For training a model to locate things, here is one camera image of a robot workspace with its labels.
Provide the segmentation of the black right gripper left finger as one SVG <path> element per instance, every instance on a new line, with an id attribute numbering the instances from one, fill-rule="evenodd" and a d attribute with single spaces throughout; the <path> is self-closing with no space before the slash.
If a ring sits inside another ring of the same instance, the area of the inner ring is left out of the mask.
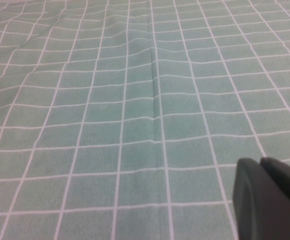
<path id="1" fill-rule="evenodd" d="M 290 198 L 260 162 L 238 160 L 232 201 L 240 240 L 290 240 Z"/>

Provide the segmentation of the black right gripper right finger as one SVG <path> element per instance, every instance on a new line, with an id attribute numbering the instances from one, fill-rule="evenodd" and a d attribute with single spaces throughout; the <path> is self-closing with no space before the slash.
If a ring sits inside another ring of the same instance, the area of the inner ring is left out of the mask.
<path id="1" fill-rule="evenodd" d="M 271 157 L 263 157 L 260 165 L 276 185 L 290 198 L 290 166 Z"/>

